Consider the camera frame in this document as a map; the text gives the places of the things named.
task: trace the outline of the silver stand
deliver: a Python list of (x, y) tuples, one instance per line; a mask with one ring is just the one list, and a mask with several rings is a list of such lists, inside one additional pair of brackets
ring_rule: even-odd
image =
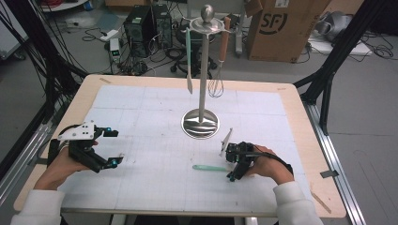
[(208, 36), (225, 31), (223, 22), (213, 17), (213, 7), (210, 5), (205, 5), (201, 11), (201, 17), (193, 19), (190, 22), (190, 29), (203, 35), (199, 109), (194, 109), (185, 113), (181, 120), (181, 126), (184, 132), (194, 139), (210, 138), (214, 136), (220, 128), (220, 120), (217, 115), (205, 109)]

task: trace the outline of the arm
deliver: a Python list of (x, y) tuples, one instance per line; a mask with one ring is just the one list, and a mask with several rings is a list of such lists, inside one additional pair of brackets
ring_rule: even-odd
[[(256, 145), (256, 151), (275, 153), (264, 147)], [(315, 212), (314, 204), (307, 200), (302, 193), (299, 183), (294, 179), (293, 174), (283, 164), (268, 157), (258, 157), (247, 174), (257, 173), (272, 178), (277, 187), (274, 193), (277, 202), (276, 214), (280, 224), (323, 224)]]
[(23, 210), (12, 218), (11, 225), (59, 225), (65, 194), (57, 189), (73, 173), (87, 169), (70, 158), (65, 147), (29, 191)]

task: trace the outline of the left hand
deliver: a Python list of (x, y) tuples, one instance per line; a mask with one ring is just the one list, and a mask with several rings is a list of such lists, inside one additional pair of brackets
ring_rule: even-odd
[(70, 175), (84, 170), (89, 169), (80, 162), (69, 157), (69, 148), (65, 147), (38, 179), (34, 189), (57, 190)]

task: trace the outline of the equipment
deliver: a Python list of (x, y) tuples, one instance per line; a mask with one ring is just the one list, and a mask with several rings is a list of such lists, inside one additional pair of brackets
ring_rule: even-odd
[(209, 37), (226, 31), (222, 21), (214, 18), (214, 9), (211, 5), (204, 5), (201, 17), (189, 20), (190, 30), (202, 35), (202, 61), (200, 77), (199, 109), (193, 109), (184, 114), (181, 126), (184, 132), (194, 139), (206, 139), (214, 136), (220, 128), (220, 120), (216, 114), (205, 109), (206, 85), (208, 74), (208, 45)]
[(159, 47), (162, 49), (173, 47), (172, 17), (170, 16), (169, 9), (164, 4), (158, 4), (153, 5), (152, 10), (158, 33)]
[(93, 121), (66, 127), (60, 132), (58, 139), (51, 140), (47, 165), (50, 165), (58, 155), (59, 141), (66, 141), (63, 144), (69, 142), (69, 156), (95, 173), (104, 169), (116, 168), (122, 162), (123, 157), (109, 157), (106, 160), (97, 155), (92, 147), (102, 133), (103, 137), (117, 137), (118, 135), (117, 130), (111, 130), (109, 127), (97, 127)]
[(261, 151), (255, 152), (254, 148), (255, 146), (249, 142), (241, 142), (239, 144), (228, 143), (228, 147), (225, 151), (225, 158), (229, 162), (237, 162), (235, 169), (227, 175), (230, 181), (234, 182), (236, 179), (240, 180), (249, 168), (251, 168), (255, 159), (258, 157), (267, 157), (278, 160), (293, 174), (293, 168), (290, 164), (285, 163), (279, 157), (270, 153)]
[(119, 39), (118, 38), (112, 38), (110, 40), (110, 52), (112, 55), (112, 58), (114, 61), (120, 59), (120, 46), (119, 46)]
[(351, 20), (352, 17), (341, 11), (326, 12), (316, 23), (315, 30), (328, 41), (335, 43)]
[(149, 56), (149, 42), (155, 36), (151, 6), (135, 5), (127, 19), (123, 22), (131, 55)]

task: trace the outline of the sf logo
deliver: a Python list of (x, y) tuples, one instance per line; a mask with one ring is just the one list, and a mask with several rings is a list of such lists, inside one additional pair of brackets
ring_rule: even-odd
[(266, 13), (263, 17), (264, 23), (261, 24), (260, 34), (275, 35), (281, 31), (286, 24), (287, 14), (270, 14)]

